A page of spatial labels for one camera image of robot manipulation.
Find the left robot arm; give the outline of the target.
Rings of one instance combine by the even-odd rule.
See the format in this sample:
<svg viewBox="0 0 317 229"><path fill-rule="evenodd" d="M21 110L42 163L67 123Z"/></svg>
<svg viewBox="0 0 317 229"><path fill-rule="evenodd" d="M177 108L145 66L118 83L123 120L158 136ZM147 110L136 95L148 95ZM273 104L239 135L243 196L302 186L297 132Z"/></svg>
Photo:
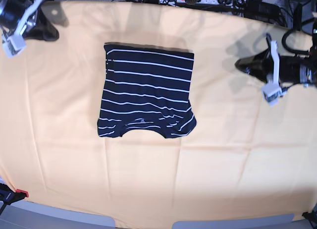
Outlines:
<svg viewBox="0 0 317 229"><path fill-rule="evenodd" d="M317 17L297 19L276 42L265 33L266 48L235 62L238 71L264 85L287 89L294 85L317 86Z"/></svg>

